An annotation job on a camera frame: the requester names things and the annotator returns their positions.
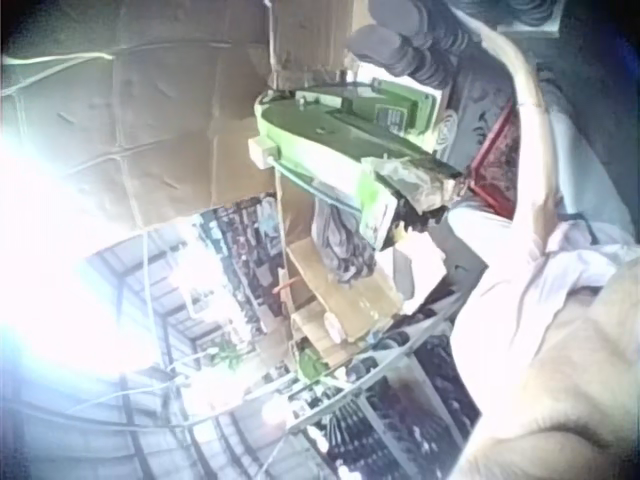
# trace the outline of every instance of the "worker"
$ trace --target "worker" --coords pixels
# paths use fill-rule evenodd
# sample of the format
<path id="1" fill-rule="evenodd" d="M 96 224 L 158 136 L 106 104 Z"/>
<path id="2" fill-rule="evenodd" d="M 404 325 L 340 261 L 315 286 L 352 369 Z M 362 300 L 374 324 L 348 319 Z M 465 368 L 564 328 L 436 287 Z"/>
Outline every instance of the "worker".
<path id="1" fill-rule="evenodd" d="M 488 265 L 451 336 L 481 411 L 452 479 L 625 478 L 640 451 L 640 249 L 628 211 L 604 170 L 582 176 L 602 167 L 557 89 L 542 82 L 543 95 L 510 41 L 465 21 L 514 78 L 521 152 L 513 221 L 478 200 L 449 213 Z"/>

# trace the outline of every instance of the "red object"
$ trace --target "red object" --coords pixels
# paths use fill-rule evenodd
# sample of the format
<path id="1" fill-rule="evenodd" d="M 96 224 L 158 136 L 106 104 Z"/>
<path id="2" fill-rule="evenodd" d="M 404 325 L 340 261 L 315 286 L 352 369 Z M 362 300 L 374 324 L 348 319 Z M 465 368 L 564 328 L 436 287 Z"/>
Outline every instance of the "red object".
<path id="1" fill-rule="evenodd" d="M 516 206 L 520 121 L 509 102 L 471 163 L 469 188 L 500 216 L 512 219 Z"/>

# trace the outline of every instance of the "gray cloth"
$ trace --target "gray cloth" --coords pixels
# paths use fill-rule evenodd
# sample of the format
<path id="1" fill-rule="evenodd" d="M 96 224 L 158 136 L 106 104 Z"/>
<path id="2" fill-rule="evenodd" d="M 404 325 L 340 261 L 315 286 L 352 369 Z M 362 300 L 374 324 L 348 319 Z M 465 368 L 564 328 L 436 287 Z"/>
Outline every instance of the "gray cloth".
<path id="1" fill-rule="evenodd" d="M 349 284 L 373 274 L 373 247 L 358 231 L 359 219 L 316 197 L 311 238 L 325 266 L 339 283 Z"/>

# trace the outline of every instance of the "green machine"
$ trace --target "green machine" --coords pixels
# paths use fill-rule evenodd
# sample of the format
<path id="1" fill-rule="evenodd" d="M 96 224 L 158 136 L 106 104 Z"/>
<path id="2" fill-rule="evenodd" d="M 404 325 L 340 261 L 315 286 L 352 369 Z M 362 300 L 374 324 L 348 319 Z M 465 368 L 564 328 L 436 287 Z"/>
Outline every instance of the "green machine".
<path id="1" fill-rule="evenodd" d="M 432 95 L 386 81 L 270 91 L 255 105 L 251 157 L 358 215 L 379 250 L 395 222 L 437 216 L 464 188 L 460 172 L 420 146 L 436 107 Z"/>

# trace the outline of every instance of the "white cloth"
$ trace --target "white cloth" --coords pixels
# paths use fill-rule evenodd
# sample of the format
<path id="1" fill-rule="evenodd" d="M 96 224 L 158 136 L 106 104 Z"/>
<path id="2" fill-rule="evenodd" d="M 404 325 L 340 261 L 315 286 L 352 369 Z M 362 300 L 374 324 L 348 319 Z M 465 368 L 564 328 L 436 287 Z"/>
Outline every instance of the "white cloth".
<path id="1" fill-rule="evenodd" d="M 499 221 L 487 212 L 477 213 L 480 220 Z M 598 235 L 598 225 L 592 228 Z M 608 226 L 606 233 L 612 229 Z M 621 232 L 618 238 L 625 235 Z M 534 238 L 528 254 L 499 254 L 497 245 L 485 252 L 490 267 L 456 320 L 453 356 L 481 411 L 520 380 L 572 291 L 603 286 L 623 263 L 640 255 L 633 243 L 591 245 L 582 221 L 559 224 L 546 251 L 540 245 Z"/>

